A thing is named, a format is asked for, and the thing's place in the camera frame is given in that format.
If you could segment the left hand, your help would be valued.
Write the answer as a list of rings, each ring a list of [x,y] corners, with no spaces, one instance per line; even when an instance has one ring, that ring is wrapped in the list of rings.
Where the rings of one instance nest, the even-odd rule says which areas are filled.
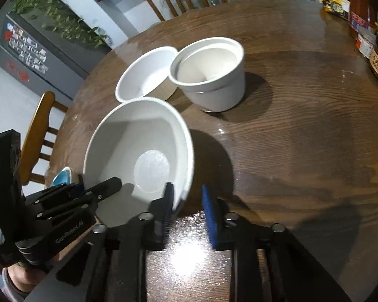
[[[7,268],[9,280],[19,291],[31,292],[45,277],[46,274],[38,269],[29,269],[14,264]]]

